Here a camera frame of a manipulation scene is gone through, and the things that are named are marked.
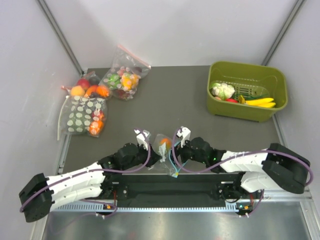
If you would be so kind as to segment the blue zip clear bag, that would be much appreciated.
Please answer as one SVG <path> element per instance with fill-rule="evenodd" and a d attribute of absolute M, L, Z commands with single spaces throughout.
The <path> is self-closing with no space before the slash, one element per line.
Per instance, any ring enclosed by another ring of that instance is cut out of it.
<path fill-rule="evenodd" d="M 177 178 L 181 168 L 175 165 L 175 161 L 171 156 L 172 147 L 166 148 L 164 145 L 160 146 L 160 141 L 163 138 L 169 138 L 169 137 L 163 134 L 157 134 L 155 137 L 155 140 L 152 144 L 152 149 L 156 153 L 156 156 L 159 157 L 159 160 L 157 160 L 155 163 L 151 163 L 151 160 L 149 160 L 149 163 L 151 164 L 151 166 L 148 166 L 148 169 L 165 171 L 167 175 L 173 178 Z M 177 147 L 181 140 L 176 141 L 171 139 L 171 141 L 172 141 L 172 145 L 174 147 Z"/>

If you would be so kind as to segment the red fake apple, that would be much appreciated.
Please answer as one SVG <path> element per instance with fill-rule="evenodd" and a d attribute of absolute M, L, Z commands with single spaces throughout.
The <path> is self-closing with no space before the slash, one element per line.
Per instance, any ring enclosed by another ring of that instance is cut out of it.
<path fill-rule="evenodd" d="M 230 102 L 230 103 L 239 103 L 237 100 L 235 100 L 233 98 L 227 98 L 225 101 Z"/>

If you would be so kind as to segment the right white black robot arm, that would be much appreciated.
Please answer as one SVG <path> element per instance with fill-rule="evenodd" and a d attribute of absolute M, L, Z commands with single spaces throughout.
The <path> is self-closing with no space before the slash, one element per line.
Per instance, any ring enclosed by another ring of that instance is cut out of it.
<path fill-rule="evenodd" d="M 302 194 L 314 177 L 306 158 L 279 143 L 258 151 L 233 152 L 213 148 L 196 137 L 172 147 L 170 160 L 180 168 L 195 161 L 205 165 L 205 172 L 236 173 L 233 192 L 239 198 L 266 189 Z"/>

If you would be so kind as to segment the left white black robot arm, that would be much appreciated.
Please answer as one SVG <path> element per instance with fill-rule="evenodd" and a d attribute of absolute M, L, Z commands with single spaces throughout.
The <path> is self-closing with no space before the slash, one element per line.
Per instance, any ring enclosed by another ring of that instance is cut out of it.
<path fill-rule="evenodd" d="M 20 212 L 27 223 L 36 222 L 50 212 L 74 201 L 109 198 L 116 174 L 133 173 L 150 168 L 160 160 L 152 146 L 127 143 L 114 154 L 79 170 L 61 175 L 34 175 L 19 193 Z"/>

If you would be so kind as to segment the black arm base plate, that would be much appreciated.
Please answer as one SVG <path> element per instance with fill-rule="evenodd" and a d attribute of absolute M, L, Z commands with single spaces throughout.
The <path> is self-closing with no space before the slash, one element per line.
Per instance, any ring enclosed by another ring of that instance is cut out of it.
<path fill-rule="evenodd" d="M 164 174 L 116 175 L 101 184 L 102 192 L 95 200 L 130 200 L 138 195 L 198 196 L 205 195 L 215 201 L 228 199 L 258 199 L 256 190 L 249 193 L 240 187 L 241 173 L 181 174 L 177 178 Z"/>

